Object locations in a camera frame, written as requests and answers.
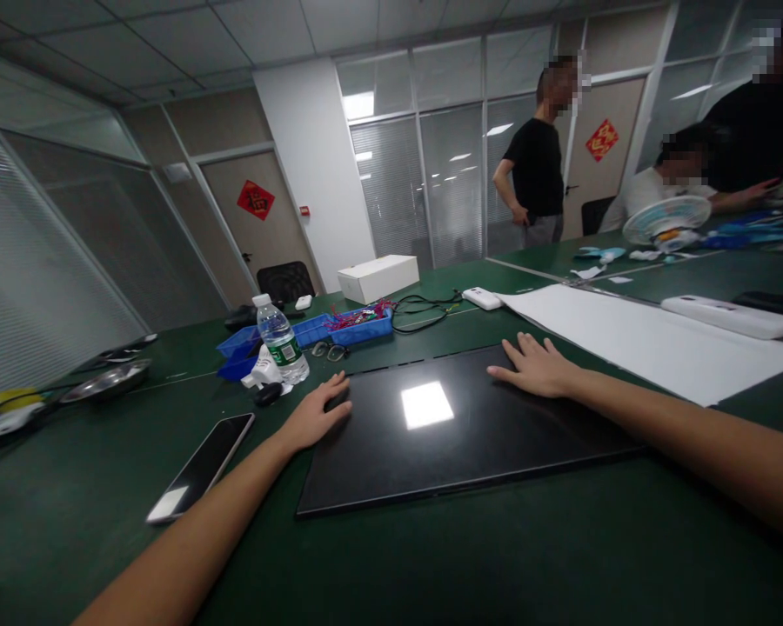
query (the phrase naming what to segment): human hand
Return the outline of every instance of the human hand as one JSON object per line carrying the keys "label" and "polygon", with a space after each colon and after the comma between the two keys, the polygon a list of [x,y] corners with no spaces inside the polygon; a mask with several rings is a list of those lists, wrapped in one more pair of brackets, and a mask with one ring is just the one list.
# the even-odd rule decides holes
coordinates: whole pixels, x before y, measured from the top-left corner
{"label": "human hand", "polygon": [[748,189],[737,191],[734,195],[737,197],[739,204],[742,204],[743,206],[751,206],[769,194],[772,191],[769,188],[779,180],[779,178],[771,178],[770,180],[764,181],[763,183],[752,185]]}
{"label": "human hand", "polygon": [[487,373],[537,396],[566,396],[569,382],[583,370],[557,352],[551,339],[546,338],[543,347],[527,333],[518,333],[517,342],[519,350],[507,339],[502,340],[502,347],[518,371],[491,365]]}
{"label": "human hand", "polygon": [[325,403],[348,389],[350,382],[350,379],[345,378],[345,372],[341,371],[334,374],[328,382],[320,384],[304,397],[275,436],[285,443],[291,452],[310,448],[335,423],[351,413],[351,402],[342,403],[325,413]]}
{"label": "human hand", "polygon": [[528,220],[528,209],[524,206],[517,204],[515,209],[511,209],[511,213],[513,214],[513,223],[517,226],[531,225],[530,220]]}

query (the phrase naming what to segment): metal bowl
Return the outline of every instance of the metal bowl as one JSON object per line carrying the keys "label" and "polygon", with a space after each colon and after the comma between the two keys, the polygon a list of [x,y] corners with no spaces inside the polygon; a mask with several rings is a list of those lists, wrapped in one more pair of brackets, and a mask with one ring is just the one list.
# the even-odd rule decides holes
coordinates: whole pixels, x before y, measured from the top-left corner
{"label": "metal bowl", "polygon": [[123,363],[69,390],[59,402],[70,404],[90,399],[94,402],[102,402],[126,394],[147,380],[149,365],[151,365],[150,359]]}

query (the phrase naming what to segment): glasses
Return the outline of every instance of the glasses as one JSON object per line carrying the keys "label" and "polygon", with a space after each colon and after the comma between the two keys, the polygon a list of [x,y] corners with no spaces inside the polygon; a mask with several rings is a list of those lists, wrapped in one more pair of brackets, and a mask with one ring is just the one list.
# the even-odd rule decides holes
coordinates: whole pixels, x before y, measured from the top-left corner
{"label": "glasses", "polygon": [[347,358],[348,355],[351,354],[351,351],[348,350],[345,346],[341,346],[338,343],[329,343],[329,342],[318,342],[315,346],[313,346],[313,350],[311,350],[311,354],[314,356],[325,356],[327,354],[327,359],[331,363],[336,363],[337,361],[342,361],[342,359]]}

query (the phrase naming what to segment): clear plastic bottle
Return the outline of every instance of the clear plastic bottle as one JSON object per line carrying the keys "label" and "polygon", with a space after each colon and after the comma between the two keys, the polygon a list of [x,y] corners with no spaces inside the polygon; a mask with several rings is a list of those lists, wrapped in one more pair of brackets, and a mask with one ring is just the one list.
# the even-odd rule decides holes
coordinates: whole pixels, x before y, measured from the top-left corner
{"label": "clear plastic bottle", "polygon": [[252,298],[258,308],[258,332],[272,354],[285,383],[299,384],[311,373],[305,355],[298,347],[290,322],[272,303],[269,294]]}

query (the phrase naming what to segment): office chair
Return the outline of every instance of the office chair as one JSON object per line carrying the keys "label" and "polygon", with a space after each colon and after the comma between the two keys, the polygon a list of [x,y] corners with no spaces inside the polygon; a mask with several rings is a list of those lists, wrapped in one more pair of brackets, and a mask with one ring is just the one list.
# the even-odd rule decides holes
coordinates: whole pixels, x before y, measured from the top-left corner
{"label": "office chair", "polygon": [[262,268],[256,274],[261,293],[270,294],[273,302],[296,302],[301,296],[315,296],[311,275],[301,261]]}
{"label": "office chair", "polygon": [[603,222],[603,216],[609,210],[609,205],[612,204],[617,196],[608,198],[600,198],[599,200],[592,200],[585,203],[581,212],[583,213],[583,236],[596,235],[600,230],[600,225]]}

